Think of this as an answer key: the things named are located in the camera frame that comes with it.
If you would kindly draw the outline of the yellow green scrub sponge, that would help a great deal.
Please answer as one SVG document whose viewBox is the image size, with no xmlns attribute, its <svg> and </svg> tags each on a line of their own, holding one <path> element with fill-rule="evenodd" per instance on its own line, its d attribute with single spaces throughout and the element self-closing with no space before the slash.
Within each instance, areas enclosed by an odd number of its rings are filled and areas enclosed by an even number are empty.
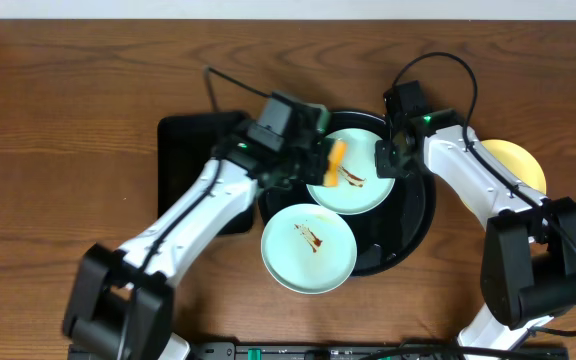
<svg viewBox="0 0 576 360">
<path fill-rule="evenodd" d="M 323 140 L 327 159 L 327 170 L 323 176 L 324 187 L 336 187 L 339 182 L 338 168 L 341 166 L 347 151 L 347 144 L 339 139 L 325 138 Z"/>
</svg>

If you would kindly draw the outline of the yellow plate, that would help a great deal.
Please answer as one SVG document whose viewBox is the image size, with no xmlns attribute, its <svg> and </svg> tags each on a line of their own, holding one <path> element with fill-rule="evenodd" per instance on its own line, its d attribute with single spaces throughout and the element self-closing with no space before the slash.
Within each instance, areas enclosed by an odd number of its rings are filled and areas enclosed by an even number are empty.
<svg viewBox="0 0 576 360">
<path fill-rule="evenodd" d="M 505 140 L 484 140 L 473 142 L 476 152 L 485 159 L 506 181 L 519 186 L 519 191 L 541 205 L 546 195 L 546 179 L 537 160 L 524 148 Z M 477 160 L 478 166 L 476 201 L 471 196 L 460 198 L 478 217 L 486 220 L 497 216 L 504 210 L 523 211 L 530 206 L 484 168 Z"/>
</svg>

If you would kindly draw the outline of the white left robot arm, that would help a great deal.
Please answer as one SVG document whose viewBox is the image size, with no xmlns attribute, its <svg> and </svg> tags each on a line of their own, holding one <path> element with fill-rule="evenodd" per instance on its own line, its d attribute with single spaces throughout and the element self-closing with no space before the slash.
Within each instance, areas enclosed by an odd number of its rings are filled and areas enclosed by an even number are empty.
<svg viewBox="0 0 576 360">
<path fill-rule="evenodd" d="M 189 343 L 172 330 L 179 283 L 259 193 L 304 175 L 323 179 L 329 122 L 324 106 L 294 104 L 222 125 L 198 178 L 154 224 L 116 250 L 95 244 L 83 255 L 63 334 L 99 359 L 187 358 Z"/>
</svg>

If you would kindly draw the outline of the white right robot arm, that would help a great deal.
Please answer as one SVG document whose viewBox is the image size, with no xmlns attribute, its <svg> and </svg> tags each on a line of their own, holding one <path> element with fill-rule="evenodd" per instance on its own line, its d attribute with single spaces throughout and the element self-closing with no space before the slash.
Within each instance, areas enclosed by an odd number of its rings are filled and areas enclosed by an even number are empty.
<svg viewBox="0 0 576 360">
<path fill-rule="evenodd" d="M 377 143 L 381 177 L 427 170 L 444 180 L 485 230 L 484 305 L 456 340 L 462 359 L 518 359 L 541 332 L 576 337 L 576 202 L 527 185 L 454 110 L 387 118 Z"/>
</svg>

